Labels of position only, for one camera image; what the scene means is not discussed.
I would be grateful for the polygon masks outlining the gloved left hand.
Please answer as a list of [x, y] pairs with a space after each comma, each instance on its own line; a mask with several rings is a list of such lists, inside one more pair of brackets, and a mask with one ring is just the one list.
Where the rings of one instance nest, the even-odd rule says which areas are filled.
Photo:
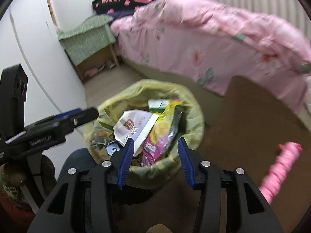
[[[43, 191], [48, 195], [56, 185], [55, 167], [45, 155], [41, 160]], [[1, 166], [1, 205], [9, 218], [19, 227], [27, 227], [35, 214], [26, 201], [20, 187], [25, 186], [26, 177], [11, 163]]]

